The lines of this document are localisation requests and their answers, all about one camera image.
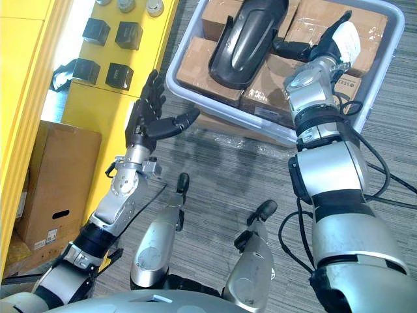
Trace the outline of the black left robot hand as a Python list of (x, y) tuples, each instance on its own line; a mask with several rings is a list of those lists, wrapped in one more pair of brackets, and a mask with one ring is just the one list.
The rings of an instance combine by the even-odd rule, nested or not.
[(124, 131), (127, 148), (140, 145), (153, 153), (157, 141), (184, 132), (200, 115), (198, 108), (192, 108), (176, 117), (163, 118), (162, 106), (165, 101), (163, 79), (154, 69), (149, 74), (139, 99), (133, 104)]

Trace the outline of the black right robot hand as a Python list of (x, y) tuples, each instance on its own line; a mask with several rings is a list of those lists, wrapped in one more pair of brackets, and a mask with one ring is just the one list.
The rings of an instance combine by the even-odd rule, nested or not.
[(348, 10), (321, 35), (315, 45), (306, 42), (284, 41), (274, 39), (273, 49), (286, 59), (308, 63), (322, 56), (331, 57), (336, 64), (354, 64), (360, 54), (360, 37), (358, 31), (350, 22), (352, 11)]

